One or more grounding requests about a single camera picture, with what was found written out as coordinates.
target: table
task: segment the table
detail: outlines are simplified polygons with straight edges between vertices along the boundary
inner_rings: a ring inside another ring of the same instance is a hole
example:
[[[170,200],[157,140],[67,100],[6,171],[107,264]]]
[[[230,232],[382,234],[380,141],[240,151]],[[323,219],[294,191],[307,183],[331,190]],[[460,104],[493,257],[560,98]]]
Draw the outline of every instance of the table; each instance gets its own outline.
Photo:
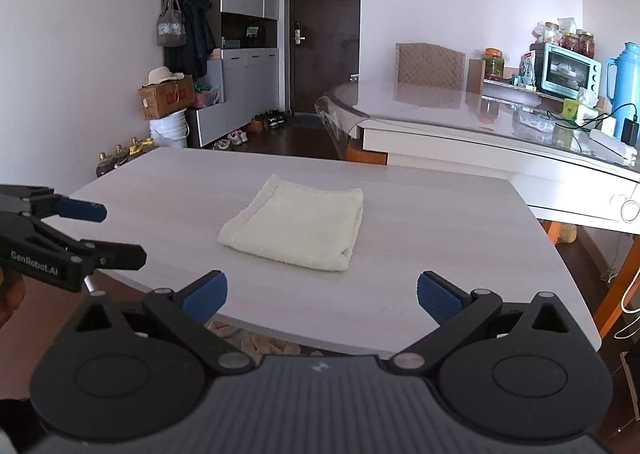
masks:
[[[222,225],[272,175],[322,189],[360,187],[364,215],[346,272],[281,264],[220,245]],[[599,348],[578,289],[542,227],[509,182],[407,167],[229,151],[162,148],[83,187],[103,203],[97,225],[51,218],[75,238],[128,241],[148,253],[117,280],[143,291],[180,290],[212,269],[228,278],[223,322],[347,354],[391,354],[437,324],[418,305],[417,278],[432,269],[470,291],[506,301],[553,291]]]
[[[357,125],[363,150],[379,161],[383,153],[388,165],[508,180],[545,220],[554,243],[561,223],[640,234],[638,208],[625,204],[640,202],[640,165],[624,163],[582,131],[557,124],[543,134],[521,123],[521,114],[534,108],[470,91],[360,82],[335,87],[316,110],[339,148]],[[619,318],[620,299],[639,267],[636,240],[594,316],[602,337]]]

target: gray tote bag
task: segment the gray tote bag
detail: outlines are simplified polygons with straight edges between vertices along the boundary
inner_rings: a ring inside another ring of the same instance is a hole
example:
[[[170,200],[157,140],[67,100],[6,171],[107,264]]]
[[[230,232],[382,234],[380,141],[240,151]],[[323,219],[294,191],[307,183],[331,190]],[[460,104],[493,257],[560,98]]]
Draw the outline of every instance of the gray tote bag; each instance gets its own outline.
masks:
[[[178,0],[164,0],[158,17],[158,45],[177,48],[185,43],[187,43],[187,31]]]

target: blue thermos flask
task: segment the blue thermos flask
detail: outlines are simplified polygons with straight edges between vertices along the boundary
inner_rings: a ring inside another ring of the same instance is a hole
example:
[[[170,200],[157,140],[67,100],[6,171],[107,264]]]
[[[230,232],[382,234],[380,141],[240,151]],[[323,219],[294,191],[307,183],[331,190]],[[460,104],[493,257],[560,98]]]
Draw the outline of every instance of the blue thermos flask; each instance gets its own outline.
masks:
[[[613,98],[609,96],[609,77],[611,66],[616,66],[616,88]],[[613,136],[620,139],[625,118],[633,119],[637,114],[633,105],[627,105],[616,111],[625,103],[633,103],[640,108],[640,46],[633,42],[625,43],[625,50],[618,58],[610,58],[607,62],[607,98],[611,102],[611,112],[616,119]]]

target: tabletop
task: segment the tabletop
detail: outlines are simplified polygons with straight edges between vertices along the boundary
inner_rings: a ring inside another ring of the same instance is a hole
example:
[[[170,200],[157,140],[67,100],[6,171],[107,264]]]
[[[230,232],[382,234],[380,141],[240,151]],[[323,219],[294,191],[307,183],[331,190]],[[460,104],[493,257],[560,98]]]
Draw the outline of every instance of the tabletop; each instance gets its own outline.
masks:
[[[314,271],[217,241],[264,182],[359,187],[364,213],[347,271]],[[511,184],[471,175],[299,157],[161,148],[73,194],[103,203],[100,224],[52,217],[76,239],[141,244],[139,271],[108,272],[143,291],[180,290],[213,269],[228,279],[220,320],[347,354],[388,358],[437,324],[417,302],[421,272],[505,301],[556,293],[600,347],[591,314],[542,227]]]
[[[327,101],[345,111],[334,119],[334,123],[343,125],[340,129],[345,133],[364,120],[460,129],[494,139],[534,144],[559,156],[599,161],[631,174],[635,180],[640,178],[640,163],[625,162],[591,140],[586,132],[573,130],[568,122],[557,120],[558,113],[548,113],[542,107],[450,88],[384,81],[338,85],[316,102],[316,109],[322,110],[322,103]],[[535,128],[543,125],[548,132]]]

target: beige chair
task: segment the beige chair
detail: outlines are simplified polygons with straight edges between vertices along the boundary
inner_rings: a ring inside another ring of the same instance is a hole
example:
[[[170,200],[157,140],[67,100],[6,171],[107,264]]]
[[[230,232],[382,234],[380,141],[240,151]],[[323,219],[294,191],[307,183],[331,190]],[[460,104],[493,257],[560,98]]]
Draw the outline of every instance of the beige chair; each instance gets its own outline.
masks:
[[[396,81],[462,90],[465,53],[435,44],[396,44]]]

